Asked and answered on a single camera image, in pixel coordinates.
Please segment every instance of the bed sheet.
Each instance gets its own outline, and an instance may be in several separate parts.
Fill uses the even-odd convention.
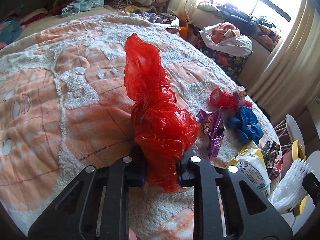
[[[80,12],[67,17],[61,17],[61,15],[47,16],[36,22],[28,24],[28,26],[24,29],[24,31],[20,34],[20,36],[16,39],[16,41],[21,40],[34,33],[38,33],[40,31],[48,29],[52,26],[60,25],[62,23],[68,22],[70,20],[76,20],[83,17],[90,17],[90,16],[102,15],[102,14],[108,14],[108,13],[112,13],[112,11],[104,7],[96,7],[96,8],[92,8],[89,11]]]
[[[160,49],[177,103],[192,114],[213,110],[208,97],[215,87],[236,87],[191,44],[126,12],[71,20],[1,50],[0,200],[25,234],[86,165],[111,165],[134,144],[123,48],[132,33]],[[278,141],[254,103],[253,111]],[[200,131],[194,151],[201,156],[207,143]],[[215,163],[225,165],[242,147],[226,130]],[[192,188],[169,194],[149,186],[129,194],[129,225],[139,238],[192,239]]]

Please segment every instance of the candy wrapper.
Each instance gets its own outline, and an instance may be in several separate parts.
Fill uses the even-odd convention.
[[[227,93],[226,91],[215,88],[210,95],[210,103],[215,107],[231,108],[237,110],[241,106],[247,106],[252,109],[252,103],[245,100],[244,87],[237,87],[232,93]]]
[[[268,140],[262,149],[263,159],[271,180],[281,174],[283,158],[280,158],[279,153],[280,145],[274,141]]]
[[[283,156],[280,158],[279,161],[276,162],[275,166],[271,170],[269,174],[269,179],[273,180],[276,177],[280,176],[282,167],[283,167]]]
[[[217,157],[224,136],[222,108],[214,113],[201,109],[197,114],[197,117],[202,130],[209,138],[207,152],[209,161],[211,161],[213,158]]]

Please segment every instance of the blue cloth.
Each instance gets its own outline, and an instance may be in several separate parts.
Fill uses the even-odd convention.
[[[0,42],[6,45],[14,42],[16,38],[22,33],[20,22],[15,20],[5,21],[0,23]]]
[[[103,7],[104,0],[75,0],[62,9],[61,16],[66,17],[79,12],[86,12],[94,7]]]
[[[229,116],[226,126],[228,128],[235,128],[240,140],[244,143],[253,140],[258,144],[263,136],[263,131],[258,125],[256,115],[246,106],[241,106],[234,116]]]

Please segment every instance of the fuzzy white pattern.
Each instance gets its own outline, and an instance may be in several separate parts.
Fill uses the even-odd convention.
[[[94,36],[91,31],[86,28],[90,22],[99,22],[100,20],[107,20],[110,24],[103,27],[103,34],[101,36]],[[70,21],[68,24],[78,23],[77,21]],[[83,35],[72,40],[58,41],[53,44],[44,42],[41,47],[36,44],[35,34],[26,37],[20,41],[10,44],[0,51],[2,58],[0,59],[0,71],[2,73],[8,72],[12,75],[24,68],[38,68],[41,66],[44,69],[51,71],[54,75],[54,82],[60,100],[60,128],[62,131],[62,139],[59,150],[59,177],[54,190],[49,198],[43,200],[43,204],[36,210],[32,211],[16,211],[12,206],[5,206],[6,210],[12,217],[13,221],[18,227],[27,234],[29,227],[41,212],[48,206],[48,204],[61,192],[61,190],[84,168],[74,155],[67,149],[66,139],[66,108],[80,107],[88,104],[97,103],[95,90],[83,80],[82,69],[77,68],[63,74],[58,74],[55,71],[55,64],[61,51],[66,46],[74,46],[77,41],[87,41],[88,48],[98,47],[114,44],[124,45],[126,39],[133,33],[145,42],[159,40],[169,44],[174,49],[161,52],[162,62],[164,67],[171,73],[174,79],[181,85],[174,86],[179,95],[185,100],[190,107],[190,112],[196,114],[200,108],[210,110],[212,107],[208,103],[209,95],[215,87],[221,87],[231,92],[236,84],[228,78],[225,73],[208,57],[196,50],[191,44],[185,42],[180,37],[168,34],[164,29],[159,29],[141,17],[132,13],[113,13],[107,16],[97,16],[93,19],[82,21],[86,32]],[[35,49],[43,50],[49,49],[48,52],[35,55]],[[119,51],[105,51],[106,57],[112,59],[118,55]],[[168,68],[166,64],[173,64],[186,61],[197,61],[199,66],[207,70],[212,79],[205,79],[203,81],[184,85],[182,80]],[[97,73],[98,78],[107,78],[104,73]],[[61,90],[60,81],[67,82],[70,97],[67,96],[63,102],[63,94]],[[73,87],[72,82],[76,80],[77,87]],[[79,86],[85,87],[84,90],[79,91]],[[257,115],[259,125],[269,138],[278,142],[276,134],[268,119],[262,114],[258,107],[253,104],[253,111]],[[196,154],[201,155],[203,147],[207,146],[206,137],[198,138],[193,149]],[[218,158],[223,162],[228,162],[236,153],[242,148],[242,143],[238,140],[237,135],[232,130],[226,130],[223,144],[221,146]],[[189,188],[177,194],[163,193],[161,190],[154,187],[146,187],[145,189],[130,189],[129,200],[129,216],[130,227],[135,231],[138,237],[144,239],[151,236],[153,232],[164,222],[167,222],[172,215],[177,214],[183,208],[193,204],[193,189]]]

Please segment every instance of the white chair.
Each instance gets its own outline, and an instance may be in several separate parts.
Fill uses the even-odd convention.
[[[276,134],[280,140],[281,137],[288,136],[289,142],[287,144],[281,145],[282,155],[284,155],[287,151],[289,151],[292,147],[292,142],[299,140],[299,144],[303,151],[306,151],[306,147],[304,145],[303,137],[300,131],[300,128],[295,121],[295,119],[287,114],[285,119],[279,123],[276,127],[274,127]]]

